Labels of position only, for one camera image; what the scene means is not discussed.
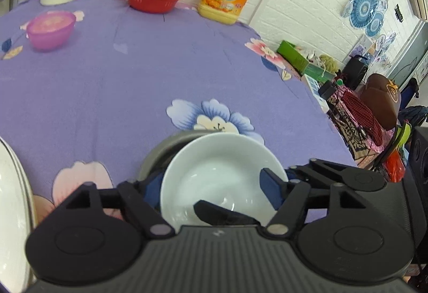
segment blue flower print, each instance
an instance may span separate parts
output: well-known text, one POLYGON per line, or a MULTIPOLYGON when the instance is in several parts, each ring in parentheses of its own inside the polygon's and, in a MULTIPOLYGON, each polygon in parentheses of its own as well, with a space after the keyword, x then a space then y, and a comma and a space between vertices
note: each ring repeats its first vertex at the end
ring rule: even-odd
POLYGON ((250 119, 238 112, 230 113, 228 107, 216 99, 203 101, 200 106, 176 99, 166 109, 175 127, 181 130, 217 130, 246 135, 265 144, 265 140, 254 132, 250 119))

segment pink bowl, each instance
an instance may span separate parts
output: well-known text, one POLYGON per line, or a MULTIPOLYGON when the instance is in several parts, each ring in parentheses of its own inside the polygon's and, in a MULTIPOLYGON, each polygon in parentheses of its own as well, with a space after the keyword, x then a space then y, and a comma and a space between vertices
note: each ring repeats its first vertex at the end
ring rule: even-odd
POLYGON ((26 31, 35 49, 49 51, 68 40, 75 23, 76 16, 73 13, 47 12, 31 20, 26 31))

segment decorative plate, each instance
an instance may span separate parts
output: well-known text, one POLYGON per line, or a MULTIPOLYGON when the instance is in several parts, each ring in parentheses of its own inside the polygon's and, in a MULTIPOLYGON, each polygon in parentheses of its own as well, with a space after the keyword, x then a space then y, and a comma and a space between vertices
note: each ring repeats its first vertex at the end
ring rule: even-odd
POLYGON ((369 25, 375 17, 379 0, 353 0, 354 7, 349 16, 350 24, 356 29, 369 25))
POLYGON ((345 8, 343 9, 343 12, 341 14, 342 18, 347 18, 348 16, 350 16, 350 14, 352 13, 352 9, 354 9, 354 4, 351 1, 348 1, 348 3, 346 3, 345 8))
POLYGON ((367 37, 370 37, 370 38, 375 37, 380 32, 383 25, 384 25, 384 15, 381 12, 376 12, 372 22, 365 29, 365 33, 367 37))
POLYGON ((376 41, 376 51, 379 51, 382 49, 382 47, 385 44, 385 41, 387 39, 386 35, 380 35, 379 38, 376 41))
POLYGON ((379 5, 377 7, 377 10, 385 14, 386 11, 388 10, 388 0, 379 0, 379 5))
POLYGON ((396 32, 392 32, 388 37, 387 37, 387 39, 385 40, 385 43, 384 43, 384 45, 383 45, 383 50, 388 50, 389 49, 389 47, 391 46, 391 44, 393 44, 394 43, 394 41, 395 41, 395 37, 397 37, 397 33, 396 32))

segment pink flower print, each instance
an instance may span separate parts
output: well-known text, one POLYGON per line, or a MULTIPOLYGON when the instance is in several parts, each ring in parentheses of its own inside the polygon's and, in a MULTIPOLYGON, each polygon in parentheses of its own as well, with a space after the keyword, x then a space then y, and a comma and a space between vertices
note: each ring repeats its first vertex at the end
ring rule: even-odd
MULTIPOLYGON (((93 182, 98 189, 113 188, 106 168, 99 162, 83 163, 76 161, 71 168, 62 169, 53 182, 52 200, 35 195, 34 205, 38 222, 44 220, 59 204, 85 182, 93 182)), ((119 210, 104 210, 107 215, 121 219, 119 210)))
POLYGON ((281 69, 285 68, 284 64, 282 63, 282 57, 280 57, 277 53, 271 50, 265 42, 254 38, 251 38, 250 40, 251 43, 245 43, 245 46, 247 48, 251 49, 261 57, 264 57, 266 60, 273 63, 275 66, 278 66, 281 69))

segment green box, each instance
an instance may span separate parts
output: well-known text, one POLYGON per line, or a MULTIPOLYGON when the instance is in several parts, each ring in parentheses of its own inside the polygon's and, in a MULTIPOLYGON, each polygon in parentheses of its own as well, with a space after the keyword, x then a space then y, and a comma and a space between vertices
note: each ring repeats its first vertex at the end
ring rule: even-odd
POLYGON ((324 71, 321 67, 310 63, 295 49, 295 45, 287 41, 282 41, 277 53, 284 57, 301 75, 307 74, 315 80, 325 83, 332 81, 336 76, 333 73, 324 71))

